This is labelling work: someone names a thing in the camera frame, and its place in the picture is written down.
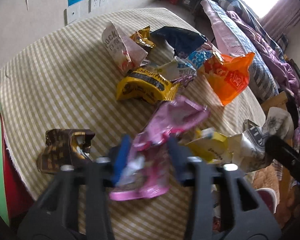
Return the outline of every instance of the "gold foil wrapper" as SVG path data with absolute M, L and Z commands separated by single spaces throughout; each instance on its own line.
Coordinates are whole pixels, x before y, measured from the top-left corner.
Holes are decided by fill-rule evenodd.
M 155 44 L 151 40 L 149 40 L 150 26 L 136 31 L 133 35 L 130 36 L 130 38 L 147 52 L 155 47 Z

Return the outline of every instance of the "pillow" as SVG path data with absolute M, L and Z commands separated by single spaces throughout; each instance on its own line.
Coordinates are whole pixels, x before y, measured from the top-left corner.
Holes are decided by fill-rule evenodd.
M 201 1 L 201 5 L 210 19 L 218 49 L 221 53 L 232 57 L 243 56 L 249 52 L 255 53 L 253 62 L 249 67 L 249 87 L 256 98 L 264 102 L 268 98 L 277 95 L 278 88 L 274 78 L 249 38 L 217 3 L 204 0 Z

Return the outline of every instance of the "striped sheet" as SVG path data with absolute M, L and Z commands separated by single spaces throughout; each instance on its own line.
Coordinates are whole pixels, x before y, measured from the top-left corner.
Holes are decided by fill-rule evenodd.
M 91 129 L 92 155 L 104 155 L 123 133 L 140 132 L 154 107 L 135 99 L 117 102 L 116 84 L 122 78 L 103 47 L 101 33 L 111 20 L 127 34 L 150 25 L 177 26 L 196 31 L 164 8 L 143 8 L 109 13 L 68 25 L 25 48 L 0 70 L 0 111 L 13 164 L 35 199 L 52 179 L 37 171 L 35 160 L 45 147 L 45 131 L 53 128 Z M 167 44 L 149 54 L 157 64 L 171 60 Z M 226 135 L 242 132 L 244 119 L 263 125 L 265 116 L 251 90 L 244 90 L 222 107 L 204 77 L 183 94 L 208 105 L 214 126 Z M 171 189 L 155 199 L 110 202 L 116 239 L 182 239 L 191 190 L 170 175 Z M 80 192 L 79 225 L 84 232 L 84 194 Z

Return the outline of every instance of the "pink wrapper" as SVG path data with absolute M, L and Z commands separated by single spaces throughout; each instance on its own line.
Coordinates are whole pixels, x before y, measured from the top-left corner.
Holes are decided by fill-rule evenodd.
M 129 171 L 123 171 L 125 175 L 121 176 L 110 198 L 122 201 L 165 194 L 169 190 L 169 156 L 165 143 L 171 134 L 179 136 L 199 125 L 209 113 L 207 107 L 184 96 L 162 103 L 144 131 L 133 140 L 125 168 Z M 140 155 L 145 157 L 142 165 L 136 161 Z
M 185 96 L 176 96 L 173 101 L 166 101 L 159 106 L 144 131 L 135 137 L 132 144 L 138 151 L 161 145 L 168 140 L 170 134 L 179 136 L 199 125 L 209 113 L 206 106 L 200 106 Z

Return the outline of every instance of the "white paper wrapper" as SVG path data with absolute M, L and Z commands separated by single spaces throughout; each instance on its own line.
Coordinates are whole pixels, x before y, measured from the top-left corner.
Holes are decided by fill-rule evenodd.
M 129 70 L 139 68 L 148 55 L 148 52 L 112 22 L 109 22 L 101 38 L 106 50 L 124 75 Z
M 157 67 L 157 72 L 170 81 L 183 76 L 197 75 L 197 71 L 191 63 L 177 56 L 175 56 L 172 61 Z

